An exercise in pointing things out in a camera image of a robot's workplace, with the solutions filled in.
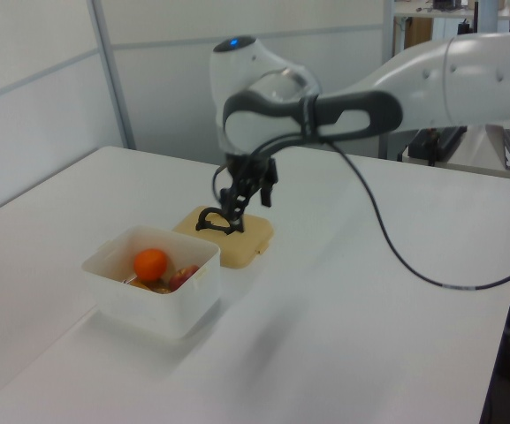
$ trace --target white table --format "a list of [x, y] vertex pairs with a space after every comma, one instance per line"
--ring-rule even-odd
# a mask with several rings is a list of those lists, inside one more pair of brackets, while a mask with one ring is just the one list
[[[510, 274], [510, 180], [355, 157], [393, 241], [455, 284]], [[336, 155], [277, 155], [275, 237], [190, 337], [97, 313], [80, 264], [210, 201], [215, 167], [104, 148], [0, 209], [0, 422], [477, 423], [510, 283], [411, 276]]]

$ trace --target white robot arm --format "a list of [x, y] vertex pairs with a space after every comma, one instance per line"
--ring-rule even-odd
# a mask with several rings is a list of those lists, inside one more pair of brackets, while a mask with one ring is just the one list
[[284, 146], [271, 148], [272, 141], [301, 145], [510, 119], [510, 34], [425, 42], [327, 95], [304, 67], [255, 38], [238, 37], [215, 47], [210, 78], [233, 176], [231, 189], [222, 191], [222, 215], [233, 225], [258, 189], [266, 186], [263, 204], [270, 205], [268, 185], [277, 180], [270, 156]]

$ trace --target orange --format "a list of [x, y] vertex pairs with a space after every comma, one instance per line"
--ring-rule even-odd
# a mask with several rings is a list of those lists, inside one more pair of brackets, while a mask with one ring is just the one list
[[133, 261], [133, 269], [141, 281], [156, 281], [168, 268], [168, 258], [159, 249], [147, 249], [139, 252]]

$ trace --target white wall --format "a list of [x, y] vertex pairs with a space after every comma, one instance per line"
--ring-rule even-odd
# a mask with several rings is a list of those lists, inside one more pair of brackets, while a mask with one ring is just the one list
[[86, 0], [0, 0], [0, 206], [122, 145]]
[[[209, 54], [254, 34], [314, 71], [325, 91], [383, 63], [385, 0], [96, 0], [129, 139], [139, 150], [221, 163]], [[347, 145], [377, 155], [377, 139]]]

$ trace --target plastic box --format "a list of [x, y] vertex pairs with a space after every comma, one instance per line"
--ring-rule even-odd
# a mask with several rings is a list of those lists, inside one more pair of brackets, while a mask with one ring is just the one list
[[[168, 294], [123, 284], [133, 275], [134, 256], [148, 248], [161, 249], [170, 258], [166, 278], [192, 264], [200, 269]], [[136, 226], [106, 242], [82, 264], [82, 269], [104, 314], [165, 337], [181, 338], [219, 299], [219, 255], [214, 243]]]

